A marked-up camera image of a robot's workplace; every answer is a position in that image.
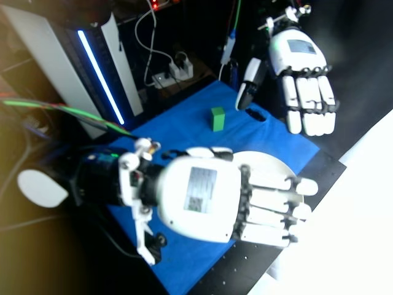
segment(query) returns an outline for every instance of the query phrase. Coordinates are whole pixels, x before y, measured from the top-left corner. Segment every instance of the white power strip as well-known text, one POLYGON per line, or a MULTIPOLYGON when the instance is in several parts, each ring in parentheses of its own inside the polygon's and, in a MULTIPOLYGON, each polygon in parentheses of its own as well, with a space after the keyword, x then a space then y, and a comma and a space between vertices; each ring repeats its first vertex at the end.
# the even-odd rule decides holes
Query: white power strip
POLYGON ((152 77, 155 88, 162 89, 178 82, 191 79, 194 75, 193 65, 188 58, 184 61, 183 68, 179 68, 174 63, 170 63, 169 70, 171 71, 170 77, 165 77, 165 72, 156 74, 152 77))

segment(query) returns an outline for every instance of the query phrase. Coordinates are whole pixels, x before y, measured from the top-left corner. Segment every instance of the white floor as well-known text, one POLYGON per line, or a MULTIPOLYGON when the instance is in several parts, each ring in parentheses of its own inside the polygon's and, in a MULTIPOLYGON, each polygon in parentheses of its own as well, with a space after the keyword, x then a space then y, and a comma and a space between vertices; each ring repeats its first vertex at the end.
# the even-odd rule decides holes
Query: white floor
POLYGON ((300 243, 283 251, 249 295, 393 294, 392 128, 393 111, 340 159, 347 169, 300 243))

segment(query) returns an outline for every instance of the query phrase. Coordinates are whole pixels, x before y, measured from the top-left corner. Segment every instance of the robotic arm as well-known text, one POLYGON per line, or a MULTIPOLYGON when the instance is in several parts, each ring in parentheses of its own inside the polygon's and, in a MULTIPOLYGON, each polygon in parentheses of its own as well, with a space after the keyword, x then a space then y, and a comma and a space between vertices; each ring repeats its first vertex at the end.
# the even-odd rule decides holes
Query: robotic arm
POLYGON ((119 158, 121 199, 131 207, 137 251, 153 265, 156 257, 145 244, 152 206, 162 222, 186 237, 227 243, 231 238, 287 247, 297 242, 298 228, 311 208, 292 201, 289 193, 314 195, 317 184, 286 175, 260 177, 250 166, 231 161, 225 148, 188 149, 154 177, 145 175, 158 143, 142 138, 136 152, 119 158))
MULTIPOLYGON (((286 9, 276 19, 267 19, 270 39, 268 64, 278 79, 286 106, 288 129, 298 134, 304 129, 309 136, 331 134, 335 128, 339 102, 335 99, 327 73, 330 67, 324 54, 304 32, 298 29, 298 18, 311 12, 310 6, 286 9)), ((267 61, 253 58, 241 84, 236 109, 246 109, 265 78, 267 61)))

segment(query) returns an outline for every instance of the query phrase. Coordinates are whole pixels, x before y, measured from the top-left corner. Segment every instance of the table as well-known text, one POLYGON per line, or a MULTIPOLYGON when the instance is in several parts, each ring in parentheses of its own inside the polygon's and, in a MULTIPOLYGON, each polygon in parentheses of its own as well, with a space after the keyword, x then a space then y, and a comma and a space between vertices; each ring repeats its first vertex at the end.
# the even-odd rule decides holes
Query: table
MULTIPOLYGON (((287 132, 285 125, 261 107, 265 121, 255 120, 245 112, 236 112, 236 92, 216 81, 169 111, 134 130, 133 134, 151 137, 161 142, 162 151, 184 150, 192 146, 226 146, 238 151, 262 151, 286 163, 296 174, 314 178, 320 192, 306 199, 312 207, 344 170, 317 146, 302 137, 287 132), (222 132, 210 129, 210 109, 225 109, 225 127, 222 132)), ((128 138, 121 138, 115 146, 133 149, 128 138)), ((165 164, 160 153, 155 163, 165 164)), ((129 208, 109 207, 131 241, 135 241, 134 225, 129 208)), ((170 294, 245 294, 280 253, 279 249, 252 243, 208 243, 192 240, 166 228, 154 213, 150 226, 154 232, 163 232, 168 246, 162 249, 163 260, 152 271, 170 294)))

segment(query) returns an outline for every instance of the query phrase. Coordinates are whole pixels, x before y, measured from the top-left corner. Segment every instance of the blue tablecloth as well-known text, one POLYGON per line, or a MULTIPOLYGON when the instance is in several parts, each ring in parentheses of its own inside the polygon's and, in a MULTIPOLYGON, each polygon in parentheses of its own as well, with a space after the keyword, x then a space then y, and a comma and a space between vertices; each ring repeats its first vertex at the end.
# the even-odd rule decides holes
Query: blue tablecloth
MULTIPOLYGON (((253 104, 252 109, 267 119, 259 122, 245 112, 235 111, 237 93, 216 81, 169 111, 133 131, 134 135, 150 137, 161 143, 161 152, 169 149, 183 151, 192 146, 225 146, 239 151, 261 151, 271 154, 295 173, 299 173, 316 154, 318 147, 301 135, 290 134, 286 126, 266 110, 253 104), (211 108, 225 110, 225 127, 211 131, 211 108)), ((115 146, 133 150, 133 142, 121 138, 115 146)), ((154 155, 154 162, 165 164, 154 155)), ((110 206, 110 211, 135 244, 135 230, 129 208, 110 206)), ((231 247, 230 243, 208 243, 180 236, 165 227, 154 211, 150 222, 153 232, 162 232, 168 245, 162 249, 162 262, 152 267, 154 274, 172 295, 185 294, 231 247)))

